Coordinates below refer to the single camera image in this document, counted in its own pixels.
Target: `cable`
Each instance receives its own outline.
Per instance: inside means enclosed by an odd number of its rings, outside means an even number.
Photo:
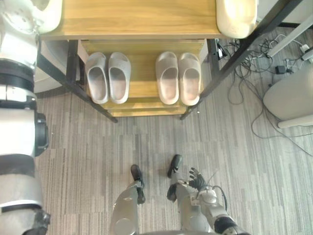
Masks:
[[[222,193],[222,197],[223,197],[223,199],[224,199],[225,211],[227,211],[227,198],[226,198],[226,195],[225,195],[223,189],[222,189],[220,186],[218,186],[218,185],[214,185],[214,186],[212,187],[213,190],[214,190],[215,188],[219,188],[219,189],[220,189],[220,191],[221,191],[221,193]]]
[[[260,56],[260,55],[257,56],[257,57],[249,57],[249,56],[248,56],[247,58],[245,58],[245,60],[244,60],[238,67],[235,68],[235,70],[234,70],[234,77],[233,77],[233,79],[232,79],[231,86],[230,86],[230,88],[228,89],[228,92],[227,92],[227,99],[228,99],[228,101],[229,101],[231,104],[233,104],[233,105],[242,104],[242,103],[244,102],[244,95],[243,95],[243,92],[242,92],[242,84],[245,83],[245,85],[248,87],[248,89],[249,89],[251,92],[253,92],[253,94],[260,100],[261,105],[262,105],[262,110],[261,110],[260,114],[252,121],[251,126],[250,126],[250,127],[251,127],[251,130],[252,130],[252,132],[253,132],[253,134],[254,134],[255,136],[257,136],[258,138],[261,138],[261,139],[270,139],[270,138],[277,138],[277,137],[286,138],[286,139],[288,139],[289,141],[291,141],[294,145],[296,145],[298,148],[300,148],[304,153],[306,153],[306,154],[308,154],[309,156],[313,157],[312,154],[310,154],[308,151],[306,151],[305,149],[303,149],[303,148],[302,148],[301,146],[299,146],[294,140],[291,139],[291,138],[297,138],[297,137],[303,137],[303,136],[313,135],[313,133],[303,134],[303,135],[298,135],[298,136],[287,136],[287,135],[285,135],[284,133],[282,133],[281,131],[279,131],[279,130],[275,127],[275,125],[270,121],[270,119],[269,119],[269,117],[268,117],[268,113],[270,113],[270,111],[266,108],[266,106],[265,106],[264,103],[263,103],[263,97],[264,97],[264,96],[261,96],[261,95],[259,94],[257,88],[256,88],[250,81],[247,80],[247,78],[250,77],[250,75],[252,74],[252,72],[262,73],[262,72],[266,72],[266,71],[267,71],[267,72],[270,72],[270,73],[272,73],[272,74],[275,74],[275,73],[269,71],[269,68],[271,67],[271,65],[272,65],[272,63],[273,63],[273,59],[272,59],[270,56],[266,55],[266,51],[270,49],[270,44],[271,44],[271,42],[273,42],[273,41],[275,41],[275,40],[272,40],[272,41],[270,41],[270,42],[269,42],[268,40],[265,40],[264,43],[259,44],[259,46],[261,47],[261,51],[260,51],[259,53],[263,53],[263,56]],[[232,46],[232,47],[233,47],[233,50],[236,51],[236,49],[238,49],[240,45],[235,41],[235,42],[232,42],[232,43],[226,45],[225,47],[230,47],[230,46]],[[228,53],[228,55],[230,55],[230,56],[233,54],[233,53],[231,54],[227,49],[226,49],[225,51],[226,51],[226,52]],[[270,59],[270,66],[269,66],[268,68],[266,68],[266,69],[261,69],[261,70],[259,70],[259,71],[258,71],[258,70],[252,70],[252,69],[251,69],[251,66],[252,66],[252,65],[257,68],[257,65],[255,65],[254,63],[252,63],[253,58],[255,58],[255,59],[256,59],[256,58],[268,58],[268,59]],[[233,101],[231,101],[231,99],[230,99],[230,92],[231,92],[231,89],[234,87],[236,77],[240,78],[240,80],[241,80],[240,83],[238,84],[238,90],[239,90],[239,93],[240,93],[240,96],[241,96],[240,102],[233,102]],[[267,121],[271,124],[271,126],[273,127],[273,129],[274,129],[276,132],[278,132],[280,135],[264,137],[264,136],[258,135],[258,134],[255,132],[255,130],[254,130],[254,128],[253,128],[253,125],[254,125],[255,121],[263,114],[264,111],[265,111],[265,113],[266,113]]]
[[[278,43],[278,42],[277,42],[277,39],[278,39],[280,36],[286,37],[284,34],[278,34],[277,37],[276,37],[274,40],[272,40],[272,41],[270,42],[270,46],[271,46],[271,47],[273,47],[273,46],[271,45],[271,43],[272,43],[273,41],[274,41],[274,42],[276,41],[276,43]],[[293,40],[293,42],[298,43],[299,45],[303,46],[303,44],[300,43],[300,42],[297,41],[297,40]]]

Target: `wire bundle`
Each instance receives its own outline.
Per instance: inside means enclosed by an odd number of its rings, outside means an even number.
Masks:
[[[273,64],[273,58],[270,57],[269,55],[267,55],[268,51],[272,48],[272,43],[278,43],[276,40],[279,36],[278,35],[274,40],[268,40],[265,39],[262,43],[260,43],[258,46],[260,47],[260,51],[255,51],[253,50],[252,53],[243,60],[243,62],[241,62],[241,64],[235,68],[234,71],[234,76],[232,77],[232,82],[231,82],[231,86],[228,89],[227,92],[227,99],[228,101],[233,104],[233,105],[239,105],[242,104],[244,102],[244,95],[243,95],[243,91],[242,91],[242,85],[245,84],[248,89],[258,98],[258,100],[260,101],[261,105],[262,105],[262,110],[259,113],[259,115],[252,121],[251,123],[251,130],[253,132],[253,134],[261,139],[270,139],[270,138],[277,138],[277,137],[283,137],[288,139],[289,141],[291,141],[293,144],[295,144],[298,148],[300,148],[303,152],[305,152],[306,154],[308,154],[309,156],[313,157],[313,155],[311,153],[309,153],[308,151],[306,151],[305,149],[303,149],[301,146],[299,146],[294,140],[292,140],[291,138],[296,138],[296,137],[303,137],[303,136],[309,136],[309,135],[313,135],[313,133],[308,133],[308,134],[304,134],[304,135],[299,135],[299,136],[287,136],[284,133],[282,133],[280,130],[278,130],[276,128],[277,123],[273,123],[270,118],[269,115],[271,114],[273,117],[275,117],[275,115],[273,115],[264,105],[263,103],[263,97],[264,95],[261,95],[258,91],[258,89],[255,87],[255,85],[253,85],[248,78],[251,76],[251,74],[253,72],[255,73],[263,73],[263,72],[269,72],[272,73],[272,83],[271,85],[273,85],[274,83],[274,72],[270,71],[270,67]],[[229,50],[227,49],[227,47],[232,47],[232,53],[229,52]],[[235,51],[240,47],[240,43],[238,40],[235,40],[234,42],[229,43],[228,45],[224,46],[224,50],[226,51],[226,53],[229,56],[232,56]],[[269,59],[269,66],[267,68],[259,68],[255,63],[254,60],[260,59],[260,58],[266,58]],[[234,87],[235,81],[236,81],[236,77],[240,79],[239,85],[238,85],[238,90],[241,96],[241,99],[239,102],[233,102],[230,99],[230,92],[231,89]],[[264,137],[264,136],[260,136],[259,134],[257,134],[254,130],[254,123],[255,121],[265,112],[266,114],[266,118],[268,120],[268,122],[271,124],[271,126],[273,127],[273,129],[279,133],[279,135],[275,135],[275,136],[269,136],[269,137]]]

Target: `wooden shelf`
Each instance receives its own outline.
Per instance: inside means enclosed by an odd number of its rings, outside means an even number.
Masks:
[[[59,26],[43,39],[220,38],[215,0],[64,0]]]
[[[204,40],[167,41],[83,41],[88,54],[102,52],[107,59],[115,51],[124,53],[132,65],[129,98],[157,98],[155,63],[164,51],[172,51],[177,57],[184,52],[199,55]]]
[[[123,104],[115,104],[112,101],[101,105],[104,109],[113,112],[114,110],[129,110],[129,109],[174,109],[183,107],[184,105],[178,101],[173,105],[166,105],[159,98],[129,98]]]
[[[179,107],[173,109],[116,110],[111,114],[114,117],[139,117],[139,116],[181,115],[185,111],[186,111],[185,107]]]

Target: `floor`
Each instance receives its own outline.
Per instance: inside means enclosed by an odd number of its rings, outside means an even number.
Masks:
[[[277,28],[268,38],[290,30]],[[313,30],[307,30],[297,40],[312,46],[312,38]],[[298,56],[298,45],[291,43],[275,55],[273,66]],[[268,60],[258,62],[265,68]],[[228,212],[248,232],[313,234],[313,158],[288,139],[253,135],[250,125],[261,104],[246,86],[243,104],[230,104],[232,76],[184,121],[173,116],[127,117],[113,124],[63,89],[40,94],[38,108],[47,118],[50,146],[36,164],[45,208],[52,215],[48,234],[108,234],[114,201],[132,181],[134,163],[146,182],[147,201],[139,206],[140,231],[179,229],[177,205],[166,199],[170,183],[166,171],[176,153],[184,157],[186,177],[192,166],[207,179],[217,172],[212,184],[224,189]],[[283,77],[276,75],[274,80]],[[249,78],[260,91],[271,79],[269,72]],[[230,97],[240,100],[238,88]],[[264,115],[254,128],[263,136],[277,135]],[[286,135],[312,132],[313,127],[284,130]],[[293,140],[313,153],[313,136]]]

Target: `power strip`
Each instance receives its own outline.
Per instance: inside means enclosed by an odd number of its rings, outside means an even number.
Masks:
[[[309,46],[307,44],[304,44],[303,46],[300,47],[300,50],[302,51],[303,54],[305,54],[305,52],[310,49]],[[308,61],[313,64],[313,57],[311,57],[310,59],[308,59]]]

